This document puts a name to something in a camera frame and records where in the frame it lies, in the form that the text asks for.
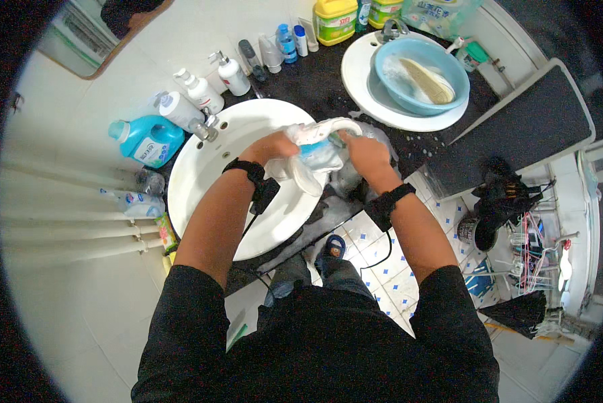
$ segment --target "mirror frame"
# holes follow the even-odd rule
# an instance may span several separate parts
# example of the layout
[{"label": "mirror frame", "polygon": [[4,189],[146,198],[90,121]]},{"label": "mirror frame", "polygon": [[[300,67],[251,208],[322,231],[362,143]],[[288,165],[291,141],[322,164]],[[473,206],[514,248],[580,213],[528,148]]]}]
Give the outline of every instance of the mirror frame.
[{"label": "mirror frame", "polygon": [[138,23],[138,25],[136,25],[136,27],[131,28],[129,30],[129,33],[123,39],[120,40],[119,44],[117,44],[116,47],[113,48],[111,53],[109,53],[109,55],[104,59],[104,61],[100,65],[100,67],[98,67],[98,69],[95,72],[93,72],[93,74],[91,74],[90,76],[80,76],[77,73],[75,73],[74,71],[72,71],[71,69],[69,69],[68,67],[66,67],[60,61],[58,61],[58,60],[54,59],[53,57],[49,56],[48,54],[42,52],[40,49],[36,48],[35,50],[37,52],[43,54],[44,56],[48,57],[50,60],[55,62],[58,66],[61,66],[62,68],[66,69],[72,75],[74,75],[76,77],[80,77],[83,80],[95,80],[104,72],[104,70],[107,68],[107,66],[109,66],[109,63],[111,63],[111,61],[113,60],[113,58],[116,57],[118,55],[118,53],[120,53],[124,49],[124,47],[129,43],[129,41],[131,41],[131,39],[133,39],[136,36],[136,34],[138,32],[140,32],[143,28],[145,28],[151,21],[153,21],[156,17],[158,17],[160,14],[162,14],[163,11],[167,10],[168,7],[170,5],[172,5],[172,3],[174,3],[174,0],[165,0],[163,2],[163,4],[156,7],[156,9],[152,12],[151,15],[148,15],[143,20],[141,20]]}]

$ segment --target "black t-shirt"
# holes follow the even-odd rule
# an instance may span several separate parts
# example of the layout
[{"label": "black t-shirt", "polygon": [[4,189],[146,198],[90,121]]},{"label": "black t-shirt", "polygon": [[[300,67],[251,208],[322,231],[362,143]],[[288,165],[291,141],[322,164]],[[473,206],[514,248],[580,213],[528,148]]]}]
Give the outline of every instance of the black t-shirt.
[{"label": "black t-shirt", "polygon": [[302,287],[260,306],[226,354],[223,290],[172,267],[140,359],[134,402],[498,401],[499,366],[456,266],[420,284],[413,339],[363,295]]}]

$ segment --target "faucet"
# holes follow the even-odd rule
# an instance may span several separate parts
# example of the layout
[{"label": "faucet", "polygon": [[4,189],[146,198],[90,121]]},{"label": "faucet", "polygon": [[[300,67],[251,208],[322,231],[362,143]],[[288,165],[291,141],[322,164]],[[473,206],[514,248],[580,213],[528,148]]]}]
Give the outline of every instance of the faucet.
[{"label": "faucet", "polygon": [[[397,31],[393,30],[394,24],[398,27]],[[384,27],[382,27],[382,44],[393,41],[395,38],[399,37],[400,34],[407,35],[408,33],[409,27],[407,27],[407,24],[396,18],[389,18],[384,23]]]},{"label": "faucet", "polygon": [[187,125],[190,132],[194,133],[195,136],[198,137],[201,141],[209,141],[212,142],[217,139],[219,132],[214,126],[218,123],[219,118],[215,114],[213,114],[208,107],[203,108],[203,111],[207,115],[207,120],[205,123],[201,123],[196,119],[192,119],[190,123]]}]

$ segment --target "jeans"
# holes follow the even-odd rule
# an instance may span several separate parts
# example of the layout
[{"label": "jeans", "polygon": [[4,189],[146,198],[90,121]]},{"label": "jeans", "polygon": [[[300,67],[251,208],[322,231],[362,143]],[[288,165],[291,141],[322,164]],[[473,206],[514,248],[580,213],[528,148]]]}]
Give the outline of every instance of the jeans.
[{"label": "jeans", "polygon": [[[333,256],[322,256],[316,262],[316,267],[320,269],[324,288],[343,289],[376,300],[351,262]],[[275,299],[287,297],[296,281],[301,281],[303,286],[312,285],[311,272],[301,254],[292,256],[275,268],[270,284],[272,292],[266,294],[264,305],[271,307]]]}]

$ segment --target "blue detergent bottle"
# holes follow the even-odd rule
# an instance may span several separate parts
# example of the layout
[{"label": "blue detergent bottle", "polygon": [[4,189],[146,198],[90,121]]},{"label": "blue detergent bottle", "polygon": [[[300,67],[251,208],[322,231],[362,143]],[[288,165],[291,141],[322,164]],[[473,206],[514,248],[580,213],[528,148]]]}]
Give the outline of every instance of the blue detergent bottle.
[{"label": "blue detergent bottle", "polygon": [[115,121],[109,125],[109,137],[120,142],[124,157],[152,168],[165,165],[185,140],[183,129],[158,115]]}]

